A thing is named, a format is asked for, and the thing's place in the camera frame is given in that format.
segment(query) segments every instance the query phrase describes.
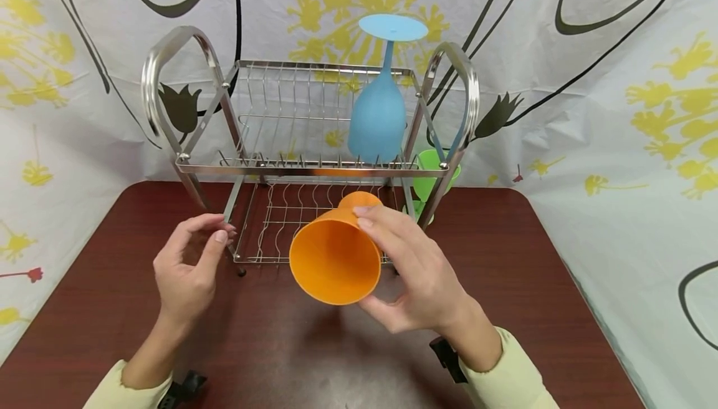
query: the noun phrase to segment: right hand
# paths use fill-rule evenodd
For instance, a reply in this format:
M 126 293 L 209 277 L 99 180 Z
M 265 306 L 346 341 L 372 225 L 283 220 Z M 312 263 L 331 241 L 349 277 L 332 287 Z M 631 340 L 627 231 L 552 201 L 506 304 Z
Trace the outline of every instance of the right hand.
M 357 207 L 358 224 L 393 261 L 406 286 L 393 303 L 368 296 L 359 306 L 389 332 L 431 329 L 444 335 L 478 304 L 459 283 L 439 245 L 407 214 L 386 206 Z

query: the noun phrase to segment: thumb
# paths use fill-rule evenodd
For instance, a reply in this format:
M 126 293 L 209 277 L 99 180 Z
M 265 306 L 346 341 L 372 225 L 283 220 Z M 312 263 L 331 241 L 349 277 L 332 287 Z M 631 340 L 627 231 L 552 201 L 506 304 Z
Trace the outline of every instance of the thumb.
M 221 229 L 215 231 L 211 237 L 207 240 L 207 244 L 204 245 L 202 256 L 199 257 L 197 266 L 194 270 L 208 278 L 214 280 L 214 275 L 217 273 L 217 264 L 224 253 L 224 249 L 227 245 L 228 234 L 227 231 Z
M 360 300 L 358 305 L 367 314 L 371 315 L 380 324 L 384 325 L 384 328 L 392 334 L 405 332 L 406 330 L 411 329 L 411 322 L 408 320 L 406 313 L 403 311 L 401 298 L 393 304 L 388 304 L 386 301 L 378 299 L 375 296 L 368 296 Z

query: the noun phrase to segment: cup rim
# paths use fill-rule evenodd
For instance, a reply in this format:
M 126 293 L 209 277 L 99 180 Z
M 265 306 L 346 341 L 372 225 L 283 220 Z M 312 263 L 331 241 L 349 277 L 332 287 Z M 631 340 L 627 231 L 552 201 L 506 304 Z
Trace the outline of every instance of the cup rim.
M 376 279 L 374 280 L 374 283 L 373 283 L 372 287 L 370 288 L 370 290 L 369 290 L 366 294 L 364 294 L 363 296 L 359 297 L 359 299 L 356 299 L 356 300 L 354 300 L 354 301 L 350 301 L 350 302 L 347 302 L 347 303 L 335 303 L 335 302 L 326 301 L 326 300 L 320 299 L 319 297 L 316 297 L 316 296 L 313 294 L 313 292 L 310 292 L 310 291 L 306 290 L 306 288 L 302 285 L 302 283 L 299 282 L 299 280 L 297 280 L 297 275 L 294 273 L 294 268 L 292 267 L 292 248 L 293 248 L 293 246 L 294 246 L 294 240 L 297 239 L 298 235 L 301 234 L 302 231 L 303 231 L 304 229 L 306 229 L 308 226 L 310 226 L 312 223 L 315 223 L 315 222 L 316 222 L 317 224 L 319 224 L 319 223 L 322 223 L 322 222 L 329 222 L 329 221 L 332 221 L 332 222 L 340 222 L 340 223 L 342 223 L 342 224 L 346 224 L 346 225 L 351 226 L 351 228 L 353 228 L 353 229 L 355 229 L 355 230 L 358 230 L 358 231 L 359 231 L 361 234 L 363 234 L 367 239 L 369 239 L 369 242 L 371 243 L 372 247 L 374 248 L 374 252 L 376 252 L 376 256 L 377 256 L 377 259 L 378 259 L 378 260 L 377 260 L 377 263 L 379 264 L 379 268 L 378 268 L 379 273 L 376 274 Z M 348 221 L 340 220 L 340 219 L 325 219 L 325 220 L 318 220 L 318 221 L 317 221 L 317 220 L 313 220 L 313 221 L 311 221 L 309 224 L 304 225 L 304 226 L 302 227 L 302 229 L 300 229 L 299 231 L 297 231 L 297 234 L 295 234 L 295 235 L 294 235 L 294 238 L 292 239 L 292 244 L 289 246 L 289 271 L 292 272 L 292 277 L 294 277 L 294 281 L 299 285 L 299 287 L 302 288 L 302 290 L 304 291 L 304 294 L 307 294 L 308 296 L 312 297 L 313 299 L 315 299 L 315 300 L 317 300 L 317 301 L 320 301 L 320 302 L 322 302 L 323 304 L 332 305 L 332 306 L 347 306 L 347 305 L 353 305 L 353 304 L 358 303 L 359 301 L 365 299 L 366 297 L 368 297 L 368 296 L 374 291 L 374 289 L 376 288 L 376 286 L 378 285 L 378 283 L 379 283 L 379 278 L 381 278 L 381 250 L 379 250 L 379 247 L 374 243 L 374 240 L 373 240 L 368 234 L 364 233 L 364 230 L 360 229 L 358 226 L 356 226 L 356 225 L 354 225 L 354 224 L 351 224 L 351 223 L 348 222 Z

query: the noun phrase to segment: blue silicone wine glass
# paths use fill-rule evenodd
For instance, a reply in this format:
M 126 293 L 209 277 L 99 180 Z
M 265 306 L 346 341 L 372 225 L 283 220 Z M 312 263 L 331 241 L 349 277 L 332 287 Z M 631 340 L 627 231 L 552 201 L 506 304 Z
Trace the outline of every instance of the blue silicone wine glass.
M 349 151 L 368 163 L 389 163 L 401 152 L 406 108 L 391 77 L 394 42 L 415 41 L 429 29 L 423 22 L 398 15 L 370 15 L 359 20 L 367 34 L 386 40 L 381 73 L 359 94 L 349 124 Z

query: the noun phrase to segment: metal frame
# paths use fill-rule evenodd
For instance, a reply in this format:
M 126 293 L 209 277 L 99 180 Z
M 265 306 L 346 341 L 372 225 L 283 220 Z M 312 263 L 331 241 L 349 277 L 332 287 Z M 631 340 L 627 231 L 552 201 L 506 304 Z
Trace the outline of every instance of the metal frame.
M 195 39 L 203 50 L 204 58 L 207 60 L 207 64 L 213 75 L 213 84 L 216 89 L 216 94 L 214 94 L 214 98 L 207 108 L 203 119 L 199 122 L 198 128 L 189 137 L 184 146 L 182 146 L 167 122 L 165 112 L 161 110 L 158 89 L 161 69 L 190 39 Z M 462 79 L 465 91 L 464 115 L 457 135 L 454 137 L 452 145 L 449 148 L 443 148 L 443 146 L 441 146 L 438 136 L 436 136 L 433 121 L 431 121 L 431 115 L 426 103 L 431 87 L 433 87 L 434 84 L 436 69 L 438 69 L 441 59 L 443 59 L 444 56 L 449 59 L 452 67 Z M 240 72 L 246 72 L 246 84 L 247 89 L 249 89 L 250 105 L 249 113 L 236 115 L 232 108 L 227 88 L 232 80 L 236 79 L 237 83 L 244 80 L 238 77 Z M 391 73 L 396 79 L 411 80 L 416 92 L 414 96 L 417 99 L 414 114 L 411 116 L 411 123 L 407 126 L 406 143 L 403 146 L 401 155 L 392 162 L 379 163 L 378 158 L 349 159 L 349 155 L 346 153 L 345 157 L 342 158 L 341 152 L 330 156 L 319 153 L 316 156 L 312 156 L 312 158 L 303 158 L 302 155 L 299 155 L 298 158 L 293 158 L 291 155 L 286 155 L 282 153 L 282 151 L 275 149 L 279 126 L 282 124 L 289 124 L 291 127 L 289 131 L 290 139 L 293 139 L 292 135 L 294 134 L 295 127 L 298 127 L 300 124 L 306 125 L 305 141 L 307 143 L 310 140 L 310 126 L 321 127 L 322 134 L 325 132 L 325 127 L 336 126 L 337 130 L 339 130 L 341 126 L 348 126 L 349 116 L 340 114 L 343 110 L 349 110 L 349 108 L 343 108 L 339 102 L 339 88 L 342 83 L 342 77 L 349 77 L 350 82 L 357 81 L 358 78 L 361 78 L 364 84 L 367 84 L 370 78 L 378 75 L 379 72 L 381 72 L 380 68 L 367 65 L 240 60 L 232 66 L 227 75 L 222 75 L 217 55 L 214 53 L 212 44 L 209 42 L 207 36 L 197 27 L 180 26 L 162 37 L 150 50 L 145 65 L 142 68 L 140 86 L 143 106 L 145 107 L 148 121 L 150 121 L 152 132 L 169 156 L 172 167 L 175 169 L 181 182 L 183 182 L 184 187 L 187 188 L 190 197 L 203 209 L 209 209 L 209 201 L 204 195 L 202 185 L 197 175 L 218 174 L 237 176 L 224 210 L 225 219 L 227 221 L 231 219 L 240 187 L 242 183 L 245 182 L 245 177 L 250 175 L 258 176 L 260 184 L 255 184 L 250 202 L 244 210 L 244 220 L 242 220 L 241 225 L 242 236 L 237 242 L 232 255 L 236 262 L 264 263 L 266 261 L 261 261 L 261 255 L 250 258 L 240 257 L 239 252 L 242 237 L 244 237 L 244 230 L 249 223 L 250 208 L 255 202 L 257 186 L 266 185 L 271 187 L 282 180 L 290 183 L 317 185 L 327 183 L 327 181 L 330 184 L 336 184 L 337 180 L 342 179 L 339 181 L 339 184 L 343 184 L 346 187 L 347 183 L 372 183 L 372 186 L 377 186 L 375 184 L 376 179 L 383 179 L 383 186 L 401 185 L 403 197 L 407 202 L 406 210 L 408 214 L 414 216 L 414 208 L 410 204 L 411 183 L 408 178 L 435 177 L 438 180 L 434 183 L 434 188 L 431 190 L 424 210 L 421 212 L 421 216 L 418 220 L 421 229 L 426 229 L 428 226 L 431 217 L 439 206 L 441 197 L 443 197 L 449 185 L 449 181 L 455 169 L 461 161 L 464 150 L 467 148 L 469 140 L 481 120 L 479 115 L 479 82 L 476 71 L 464 51 L 454 42 L 442 42 L 438 48 L 436 48 L 429 61 L 429 66 L 426 69 L 421 86 L 417 83 L 414 72 L 412 72 L 411 69 L 393 68 L 391 70 Z M 317 75 L 320 75 L 322 79 L 317 80 Z M 331 77 L 335 77 L 336 80 L 332 82 Z M 277 91 L 279 93 L 278 110 L 270 105 L 266 97 L 267 84 L 274 83 L 273 81 L 277 82 Z M 255 98 L 253 99 L 251 84 L 259 82 L 261 82 L 262 89 L 260 92 L 261 97 L 256 98 L 255 94 Z M 293 96 L 291 99 L 285 99 L 284 103 L 288 102 L 290 107 L 293 106 L 293 110 L 284 110 L 287 105 L 283 106 L 282 83 L 292 85 Z M 312 84 L 321 85 L 321 103 L 312 102 Z M 334 106 L 333 102 L 327 105 L 325 101 L 326 91 L 329 87 L 336 87 L 336 106 Z M 300 112 L 297 110 L 298 106 L 301 106 L 298 105 L 297 89 L 303 91 L 305 88 L 308 89 L 308 102 L 302 105 L 308 108 L 308 110 L 306 110 L 308 114 L 302 115 L 299 114 Z M 354 102 L 354 92 L 355 91 L 352 90 L 351 105 L 353 105 Z M 192 163 L 193 149 L 198 144 L 217 106 L 222 108 L 235 151 L 232 155 L 229 155 L 229 157 L 226 157 L 220 152 L 221 160 L 217 164 Z M 312 115 L 312 107 L 318 108 L 315 112 L 321 111 L 321 115 Z M 429 136 L 433 139 L 436 152 L 441 159 L 439 169 L 420 170 L 416 155 L 413 153 L 422 120 L 427 124 Z M 279 136 L 279 138 L 280 140 L 285 139 L 283 136 Z M 266 145 L 266 140 L 268 139 L 271 139 L 269 147 Z M 295 177 L 307 177 L 307 179 L 297 181 L 294 179 Z M 317 177 L 323 177 L 325 179 L 324 181 L 317 181 Z M 285 211 L 294 208 L 288 204 L 279 207 L 284 208 Z M 322 208 L 315 205 L 315 209 L 319 210 Z M 268 216 L 265 218 L 265 228 L 267 226 L 266 224 L 271 222 L 269 221 L 269 212 L 270 207 L 267 209 Z M 276 261 L 270 262 L 285 262 L 285 257 L 283 257 L 282 254 L 275 255 L 270 259 L 276 259 Z

